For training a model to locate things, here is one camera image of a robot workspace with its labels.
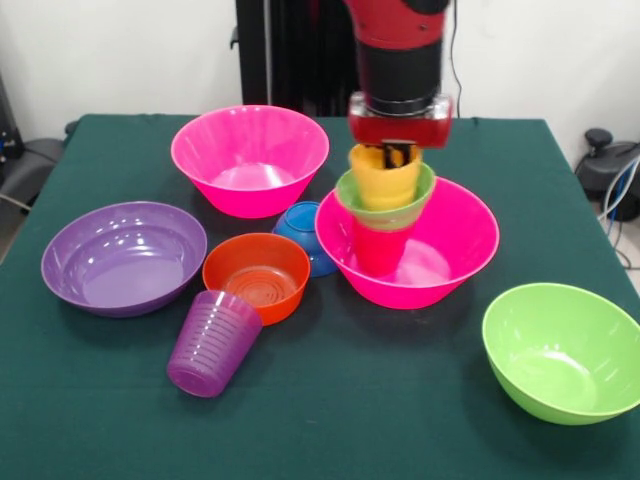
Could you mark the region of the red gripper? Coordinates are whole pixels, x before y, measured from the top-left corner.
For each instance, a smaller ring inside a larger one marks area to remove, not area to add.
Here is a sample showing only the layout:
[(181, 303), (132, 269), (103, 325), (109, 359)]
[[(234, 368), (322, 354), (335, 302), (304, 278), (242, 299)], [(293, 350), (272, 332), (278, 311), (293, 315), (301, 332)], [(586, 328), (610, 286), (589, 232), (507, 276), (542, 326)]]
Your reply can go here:
[(354, 92), (349, 100), (348, 125), (357, 143), (382, 146), (385, 169), (396, 167), (394, 147), (401, 143), (399, 152), (402, 166), (412, 160), (412, 146), (444, 148), (452, 126), (453, 102), (445, 95), (437, 95), (429, 108), (414, 116), (384, 116), (373, 112), (365, 102), (363, 92)]

